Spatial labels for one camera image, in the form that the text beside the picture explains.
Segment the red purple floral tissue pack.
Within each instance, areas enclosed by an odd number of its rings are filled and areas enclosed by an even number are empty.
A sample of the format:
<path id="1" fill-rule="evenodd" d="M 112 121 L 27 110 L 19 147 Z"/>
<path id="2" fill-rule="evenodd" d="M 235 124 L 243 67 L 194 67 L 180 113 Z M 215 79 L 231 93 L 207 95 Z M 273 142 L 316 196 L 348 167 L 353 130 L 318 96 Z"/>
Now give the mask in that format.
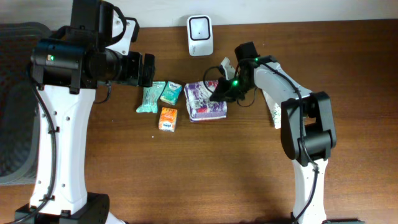
<path id="1" fill-rule="evenodd" d="M 225 101 L 210 101 L 210 96 L 218 85 L 217 80 L 187 83 L 184 94 L 187 102 L 187 111 L 191 122 L 223 119 L 227 116 Z"/>

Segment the mint toilet tissue wipes pack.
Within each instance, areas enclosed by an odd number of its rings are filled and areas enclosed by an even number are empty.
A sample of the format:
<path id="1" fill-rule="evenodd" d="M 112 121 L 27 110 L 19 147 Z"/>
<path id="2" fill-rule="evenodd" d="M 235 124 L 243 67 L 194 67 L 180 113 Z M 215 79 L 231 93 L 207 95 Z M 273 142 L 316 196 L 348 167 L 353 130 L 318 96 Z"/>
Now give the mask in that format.
<path id="1" fill-rule="evenodd" d="M 153 82 L 151 87 L 144 87 L 142 104 L 137 108 L 137 113 L 157 113 L 157 101 L 164 91 L 166 82 Z"/>

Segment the teal tissue pack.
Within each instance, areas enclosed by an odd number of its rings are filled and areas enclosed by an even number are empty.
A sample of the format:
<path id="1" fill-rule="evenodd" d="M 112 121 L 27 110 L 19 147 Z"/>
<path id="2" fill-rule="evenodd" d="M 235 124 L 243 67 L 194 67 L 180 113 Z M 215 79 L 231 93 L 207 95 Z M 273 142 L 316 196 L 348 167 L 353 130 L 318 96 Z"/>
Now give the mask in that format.
<path id="1" fill-rule="evenodd" d="M 165 89 L 160 96 L 160 100 L 164 103 L 175 105 L 181 90 L 182 86 L 180 84 L 169 81 L 167 82 Z"/>

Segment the white tube with cork cap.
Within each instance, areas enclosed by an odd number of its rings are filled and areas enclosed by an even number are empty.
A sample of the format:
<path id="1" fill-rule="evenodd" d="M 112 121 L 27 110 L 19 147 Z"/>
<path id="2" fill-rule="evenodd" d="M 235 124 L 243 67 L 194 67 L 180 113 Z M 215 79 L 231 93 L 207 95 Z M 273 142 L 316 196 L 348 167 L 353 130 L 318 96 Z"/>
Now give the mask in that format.
<path id="1" fill-rule="evenodd" d="M 273 125 L 276 129 L 281 128 L 281 108 L 280 106 L 274 101 L 271 96 L 266 93 L 264 90 L 262 91 L 265 101 L 267 103 L 268 109 L 271 114 Z"/>

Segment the orange tissue pack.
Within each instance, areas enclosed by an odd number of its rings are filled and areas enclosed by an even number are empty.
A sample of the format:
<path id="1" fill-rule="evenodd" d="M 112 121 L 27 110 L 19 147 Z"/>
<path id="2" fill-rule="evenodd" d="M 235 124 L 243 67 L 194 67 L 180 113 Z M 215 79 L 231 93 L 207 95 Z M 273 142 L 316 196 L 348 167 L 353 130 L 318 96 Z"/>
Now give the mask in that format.
<path id="1" fill-rule="evenodd" d="M 174 132 L 177 122 L 178 110 L 163 107 L 159 118 L 159 129 Z"/>

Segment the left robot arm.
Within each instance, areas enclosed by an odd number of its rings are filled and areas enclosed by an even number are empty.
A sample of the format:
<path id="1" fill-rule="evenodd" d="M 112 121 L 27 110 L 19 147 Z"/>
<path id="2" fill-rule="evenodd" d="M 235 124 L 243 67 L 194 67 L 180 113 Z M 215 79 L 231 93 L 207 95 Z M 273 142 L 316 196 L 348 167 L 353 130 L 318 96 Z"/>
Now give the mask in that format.
<path id="1" fill-rule="evenodd" d="M 67 26 L 38 42 L 27 75 L 39 103 L 37 177 L 15 223 L 118 223 L 106 194 L 87 191 L 88 120 L 100 84 L 150 87 L 155 57 L 130 51 L 139 24 L 107 1 L 74 1 Z"/>

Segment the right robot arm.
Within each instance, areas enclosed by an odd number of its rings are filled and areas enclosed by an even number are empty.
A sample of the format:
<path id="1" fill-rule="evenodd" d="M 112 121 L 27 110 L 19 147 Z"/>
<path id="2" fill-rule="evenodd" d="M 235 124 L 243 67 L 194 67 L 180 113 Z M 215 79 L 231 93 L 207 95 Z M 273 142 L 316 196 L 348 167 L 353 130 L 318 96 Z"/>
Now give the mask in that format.
<path id="1" fill-rule="evenodd" d="M 292 223 L 325 223 L 324 180 L 336 131 L 330 97 L 299 85 L 271 55 L 260 56 L 253 42 L 234 50 L 238 64 L 218 80 L 211 101 L 238 102 L 258 88 L 281 109 L 280 140 L 292 161 L 295 203 Z"/>

